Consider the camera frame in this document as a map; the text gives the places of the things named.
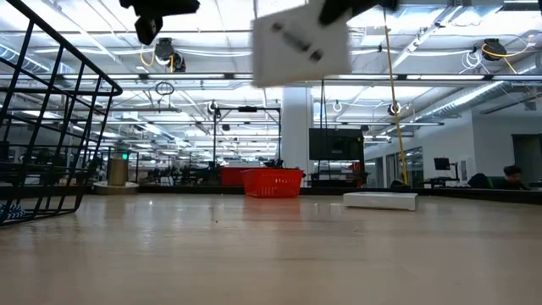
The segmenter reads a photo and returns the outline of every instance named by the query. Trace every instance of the ceiling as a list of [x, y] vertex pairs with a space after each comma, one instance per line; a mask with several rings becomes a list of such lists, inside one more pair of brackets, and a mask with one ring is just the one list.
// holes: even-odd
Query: ceiling
[[[197, 14], [169, 16], [159, 37], [171, 37], [174, 48], [187, 66], [187, 73], [252, 72], [251, 22], [255, 17], [279, 12], [305, 3], [304, 0], [199, 0]], [[117, 0], [26, 0], [49, 25], [59, 31], [80, 49], [100, 69], [109, 74], [168, 73], [168, 67], [155, 60], [152, 65], [152, 47], [142, 46], [134, 31], [136, 16], [133, 9], [124, 9]], [[18, 50], [24, 39], [27, 19], [5, 1], [0, 1], [0, 47]], [[436, 21], [445, 22], [434, 26]], [[387, 46], [384, 36], [384, 18], [381, 9], [373, 8], [352, 19], [351, 61], [354, 73], [385, 74], [388, 69]], [[470, 75], [503, 73], [507, 65], [503, 60], [491, 62], [482, 59], [478, 51], [486, 38], [498, 38], [509, 53], [520, 53], [510, 58], [512, 65], [529, 58], [542, 47], [542, 18], [536, 11], [503, 11], [501, 5], [469, 8], [447, 8], [445, 5], [404, 5], [388, 17], [390, 27], [391, 61], [394, 73]], [[30, 40], [28, 58], [43, 65], [51, 64], [56, 57], [58, 44], [47, 34], [35, 30]], [[66, 53], [63, 56], [67, 73], [74, 73], [77, 61]], [[12, 71], [0, 64], [0, 73]], [[140, 122], [157, 122], [159, 132], [135, 130], [132, 125], [109, 125], [110, 139], [165, 140], [169, 134], [179, 141], [193, 140], [191, 149], [212, 145], [209, 138], [211, 125], [190, 126], [195, 121], [209, 121], [207, 108], [211, 102], [220, 107], [245, 105], [280, 107], [282, 88], [265, 90], [251, 87], [248, 81], [239, 80], [175, 80], [170, 81], [175, 91], [170, 96], [156, 92], [152, 81], [122, 81], [124, 93], [113, 100], [111, 122], [137, 119]], [[458, 92], [466, 85], [399, 84], [395, 98], [403, 107], [401, 116], [408, 117], [430, 108], [444, 97]], [[324, 86], [327, 119], [330, 122], [371, 121], [388, 122], [392, 117], [387, 108], [392, 102], [390, 86], [382, 83], [353, 86], [352, 83]], [[321, 86], [312, 86], [313, 101], [322, 100]], [[98, 99], [106, 103], [107, 99]], [[31, 107], [26, 97], [19, 96], [12, 107]], [[272, 114], [232, 112], [224, 122], [257, 121], [262, 125], [232, 125], [225, 135], [244, 135], [246, 149], [224, 144], [224, 153], [243, 156], [274, 155], [278, 132]], [[185, 125], [160, 124], [178, 121]], [[383, 127], [372, 127], [371, 133], [381, 135]], [[233, 136], [226, 140], [235, 142]], [[161, 146], [164, 151], [170, 148]]]

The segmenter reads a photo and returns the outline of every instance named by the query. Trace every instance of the pillar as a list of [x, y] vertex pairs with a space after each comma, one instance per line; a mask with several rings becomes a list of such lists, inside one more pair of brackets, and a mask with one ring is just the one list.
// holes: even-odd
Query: pillar
[[307, 174], [302, 186], [312, 173], [308, 158], [308, 129], [312, 127], [312, 95], [310, 88], [285, 87], [282, 100], [281, 157], [286, 168], [299, 168]]

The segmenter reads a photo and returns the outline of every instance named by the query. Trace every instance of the wall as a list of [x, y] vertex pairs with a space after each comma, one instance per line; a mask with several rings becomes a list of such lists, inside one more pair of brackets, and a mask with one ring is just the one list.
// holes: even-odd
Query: wall
[[[423, 176], [425, 179], [437, 176], [452, 175], [434, 169], [434, 158], [449, 158], [451, 163], [467, 161], [468, 176], [476, 173], [474, 162], [474, 139], [472, 114], [467, 111], [458, 119], [445, 119], [444, 126], [422, 127], [413, 138], [403, 139], [405, 150], [415, 147], [423, 149]], [[393, 143], [369, 147], [365, 151], [365, 159], [385, 157], [399, 152], [396, 139]]]
[[488, 176], [502, 176], [514, 164], [512, 135], [542, 134], [542, 118], [531, 116], [473, 117], [476, 167]]

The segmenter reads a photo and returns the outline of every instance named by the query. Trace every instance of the metal frame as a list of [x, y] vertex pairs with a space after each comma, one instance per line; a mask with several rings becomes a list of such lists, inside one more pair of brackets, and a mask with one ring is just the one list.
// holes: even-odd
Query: metal frame
[[[23, 147], [26, 148], [26, 152], [22, 159], [22, 163], [10, 163], [0, 160], [0, 180], [9, 180], [13, 187], [3, 187], [3, 195], [7, 198], [7, 201], [3, 204], [3, 211], [0, 213], [0, 226], [14, 225], [23, 223], [26, 221], [32, 221], [35, 219], [43, 219], [53, 216], [59, 216], [64, 214], [70, 214], [77, 211], [80, 206], [83, 194], [86, 190], [86, 185], [90, 177], [94, 174], [93, 166], [87, 165], [86, 161], [97, 157], [100, 143], [102, 140], [102, 134], [105, 129], [105, 124], [101, 126], [100, 132], [97, 136], [91, 134], [91, 122], [93, 114], [100, 114], [104, 116], [104, 122], [107, 121], [109, 109], [113, 100], [113, 97], [122, 94], [122, 88], [109, 78], [103, 71], [101, 71], [95, 64], [93, 64], [85, 55], [77, 50], [76, 47], [71, 45], [66, 39], [58, 34], [50, 25], [47, 24], [42, 18], [34, 13], [30, 8], [20, 0], [6, 0], [14, 8], [19, 10], [29, 23], [25, 32], [25, 38], [21, 49], [19, 50], [19, 59], [17, 64], [13, 64], [4, 58], [0, 58], [0, 63], [11, 67], [14, 72], [11, 75], [10, 83], [7, 87], [0, 87], [0, 92], [6, 92], [5, 100], [3, 101], [2, 109], [0, 110], [0, 128], [5, 126], [3, 139], [5, 142], [1, 143], [3, 146], [11, 147]], [[58, 52], [55, 59], [55, 64], [51, 70], [51, 74], [42, 78], [35, 75], [23, 67], [28, 47], [30, 44], [30, 37], [35, 26], [38, 26], [47, 33], [52, 39], [58, 42]], [[75, 81], [75, 88], [72, 91], [65, 91], [55, 86], [55, 80], [58, 78], [58, 68], [60, 66], [63, 54], [65, 51], [70, 52], [80, 62], [79, 73], [73, 79]], [[96, 76], [96, 87], [93, 91], [80, 90], [81, 80], [83, 79], [85, 69], [91, 70]], [[34, 88], [29, 91], [27, 87], [22, 87], [20, 79], [32, 79], [43, 85], [46, 88]], [[15, 93], [32, 93], [42, 94], [43, 100], [41, 103], [40, 113], [36, 118], [22, 118], [18, 115], [9, 114], [9, 104]], [[66, 102], [66, 109], [64, 117], [57, 122], [56, 125], [46, 124], [47, 118], [44, 118], [47, 105], [49, 104], [51, 97], [62, 97]], [[84, 101], [81, 96], [89, 96], [91, 102]], [[96, 107], [97, 97], [109, 97], [108, 104], [105, 109]], [[76, 104], [84, 106], [88, 109], [88, 115], [85, 119], [85, 128], [82, 135], [68, 132], [69, 123], [71, 122], [71, 116], [74, 112]], [[6, 142], [9, 139], [9, 132], [13, 129], [13, 125], [17, 125], [15, 122], [21, 122], [24, 125], [33, 127], [32, 135], [28, 143], [15, 143], [10, 144]], [[40, 146], [36, 144], [38, 133], [40, 130], [54, 131], [58, 136], [58, 143], [56, 145]], [[73, 138], [79, 140], [78, 145], [64, 145], [64, 140], [72, 141]], [[95, 142], [96, 148], [89, 149], [89, 142]], [[32, 155], [35, 152], [35, 148], [41, 147], [44, 149], [52, 148], [54, 151], [53, 157], [49, 159], [45, 164], [32, 163]], [[61, 151], [65, 151], [67, 160], [66, 164], [60, 163]], [[76, 151], [73, 160], [71, 160], [71, 154]], [[39, 174], [39, 184], [37, 186], [29, 186], [26, 184], [28, 175]], [[66, 185], [62, 186], [62, 195], [59, 199], [58, 205], [52, 206], [53, 187], [56, 183], [56, 178], [67, 177]], [[77, 185], [71, 186], [73, 178], [77, 179]], [[66, 208], [64, 202], [67, 194], [74, 193], [75, 190], [75, 203], [71, 208]], [[11, 208], [20, 206], [21, 200], [26, 197], [26, 193], [31, 192], [37, 195], [36, 203], [31, 208], [24, 208], [25, 212], [23, 216], [18, 218], [12, 218], [9, 211]]]
[[[257, 111], [263, 111], [265, 112], [266, 114], [268, 114], [269, 118], [271, 118], [271, 120], [277, 124], [279, 126], [279, 145], [278, 145], [278, 149], [279, 149], [279, 159], [280, 159], [280, 139], [281, 139], [281, 136], [282, 136], [282, 113], [280, 112], [281, 108], [270, 108], [270, 107], [216, 107], [213, 111], [213, 164], [215, 164], [215, 167], [216, 167], [216, 163], [217, 163], [217, 125], [218, 124], [222, 124], [222, 125], [225, 125], [225, 124], [228, 124], [228, 125], [232, 125], [231, 122], [228, 122], [228, 121], [225, 121], [222, 123], [222, 121], [228, 116], [228, 114], [230, 114], [232, 111], [239, 111], [239, 112], [248, 112], [246, 111], [246, 109], [250, 109], [251, 112], [257, 112]], [[217, 113], [218, 111], [221, 111], [221, 110], [224, 110], [226, 111], [225, 114], [223, 114], [220, 118], [219, 121], [217, 121]], [[279, 119], [275, 119], [273, 118], [273, 116], [268, 112], [268, 111], [276, 111], [279, 113]], [[250, 125], [252, 122], [244, 122], [245, 125]]]

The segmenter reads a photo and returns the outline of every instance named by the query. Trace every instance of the white rectangular object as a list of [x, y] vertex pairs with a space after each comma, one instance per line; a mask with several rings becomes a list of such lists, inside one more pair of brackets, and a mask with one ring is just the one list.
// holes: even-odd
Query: white rectangular object
[[253, 85], [282, 86], [352, 72], [347, 14], [322, 27], [323, 2], [254, 20], [252, 29]]
[[416, 211], [418, 194], [391, 192], [355, 192], [343, 195], [345, 207], [352, 208], [382, 208]]

